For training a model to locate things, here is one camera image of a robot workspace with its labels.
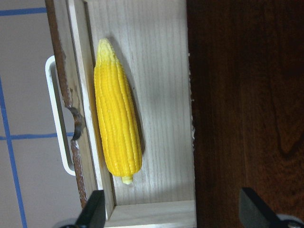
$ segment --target wood grain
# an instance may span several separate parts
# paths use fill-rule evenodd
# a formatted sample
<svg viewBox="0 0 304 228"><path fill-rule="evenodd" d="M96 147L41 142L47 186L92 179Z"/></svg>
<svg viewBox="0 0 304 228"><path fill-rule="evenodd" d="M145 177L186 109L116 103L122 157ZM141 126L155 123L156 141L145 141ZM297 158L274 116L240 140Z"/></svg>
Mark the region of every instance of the wood grain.
<svg viewBox="0 0 304 228"><path fill-rule="evenodd" d="M114 200L110 174L107 170L105 159L102 153L101 137L98 127L95 91L93 60L90 48L90 39L87 29L85 4L82 0L69 0L68 11L74 52L77 62L77 72L80 81L82 103L85 113L86 130L90 141L90 151L97 188L104 190L106 217L111 216L114 208Z"/></svg>
<svg viewBox="0 0 304 228"><path fill-rule="evenodd" d="M303 219L303 10L187 1L198 227L242 227L243 186Z"/></svg>
<svg viewBox="0 0 304 228"><path fill-rule="evenodd" d="M142 129L142 169L132 186L113 177L116 204L194 199L185 1L101 0L87 9L94 56L109 38Z"/></svg>
<svg viewBox="0 0 304 228"><path fill-rule="evenodd" d="M81 206L84 207L92 191L96 190L97 187L91 158L90 141L84 121L85 114L77 75L67 4L61 0L46 0L46 7L62 98L65 107L71 111L75 122L71 150L73 152L80 202Z"/></svg>
<svg viewBox="0 0 304 228"><path fill-rule="evenodd" d="M116 206L107 228L194 228L195 201Z"/></svg>

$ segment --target blue line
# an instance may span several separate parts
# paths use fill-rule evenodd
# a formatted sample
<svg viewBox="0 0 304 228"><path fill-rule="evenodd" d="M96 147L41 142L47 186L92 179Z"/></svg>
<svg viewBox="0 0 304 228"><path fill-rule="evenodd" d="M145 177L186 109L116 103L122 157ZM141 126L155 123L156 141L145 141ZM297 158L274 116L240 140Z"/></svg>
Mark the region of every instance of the blue line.
<svg viewBox="0 0 304 228"><path fill-rule="evenodd" d="M35 13L46 13L47 8L28 8L28 9L9 9L0 10L0 16L13 16L13 15L24 15L24 14L35 14Z"/></svg>
<svg viewBox="0 0 304 228"><path fill-rule="evenodd" d="M9 160L10 160L11 170L13 173L13 179L14 179L14 183L15 183L15 189L16 189L16 195L17 195L17 200L18 200L18 205L19 205L22 227L27 228L28 227L27 220L25 217L23 200L22 200L20 184L19 184L19 178L18 178L18 174L17 174L17 167L16 167L16 161L15 161L14 150L13 150L13 143L12 143L11 136L10 136L10 127L9 127L8 116L6 113L1 78L0 78L0 107L1 107L3 126L4 126L5 136L6 136L6 143L8 145L8 150L9 150L9 155L10 155Z"/></svg>
<svg viewBox="0 0 304 228"><path fill-rule="evenodd" d="M73 136L73 132L68 132L66 135ZM18 135L12 135L11 139L12 140L20 140L20 139L44 139L44 138L56 138L57 134L56 133L51 133L51 134L18 134Z"/></svg>

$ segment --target toy corn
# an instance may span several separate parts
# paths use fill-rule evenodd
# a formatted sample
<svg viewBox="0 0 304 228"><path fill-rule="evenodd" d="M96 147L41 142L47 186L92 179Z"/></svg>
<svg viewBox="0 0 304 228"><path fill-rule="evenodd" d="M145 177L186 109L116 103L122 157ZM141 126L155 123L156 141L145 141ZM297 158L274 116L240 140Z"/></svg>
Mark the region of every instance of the toy corn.
<svg viewBox="0 0 304 228"><path fill-rule="evenodd" d="M98 44L94 86L106 165L130 184L142 166L142 151L129 84L107 39Z"/></svg>

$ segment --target gray floor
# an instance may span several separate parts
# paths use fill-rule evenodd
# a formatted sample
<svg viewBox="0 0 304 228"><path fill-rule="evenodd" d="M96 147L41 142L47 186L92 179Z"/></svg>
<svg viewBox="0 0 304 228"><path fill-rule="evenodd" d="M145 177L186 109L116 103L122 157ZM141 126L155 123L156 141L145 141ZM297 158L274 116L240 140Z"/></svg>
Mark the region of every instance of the gray floor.
<svg viewBox="0 0 304 228"><path fill-rule="evenodd" d="M0 10L45 7L43 0L2 0ZM46 13L0 16L0 79L11 135L55 133L45 62L53 55ZM58 141L12 140L23 205L0 117L0 227L60 227L81 211L75 177L62 166ZM67 131L73 131L72 120ZM27 225L22 225L19 208Z"/></svg>

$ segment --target metal handle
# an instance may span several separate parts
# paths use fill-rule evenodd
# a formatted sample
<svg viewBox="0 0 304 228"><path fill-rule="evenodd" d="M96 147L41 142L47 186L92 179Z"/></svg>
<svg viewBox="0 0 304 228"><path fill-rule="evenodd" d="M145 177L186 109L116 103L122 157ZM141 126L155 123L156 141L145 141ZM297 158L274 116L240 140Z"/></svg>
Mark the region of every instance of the metal handle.
<svg viewBox="0 0 304 228"><path fill-rule="evenodd" d="M46 70L48 92L53 110L53 116L54 116L55 127L56 127L58 142L59 142L62 164L68 174L75 176L74 164L72 162L72 158L68 147L67 132L66 132L65 122L62 113L62 106L61 106L60 93L59 93L60 90L58 88L58 82L56 77L56 63L54 56L51 56L50 58L47 59L45 70Z"/></svg>

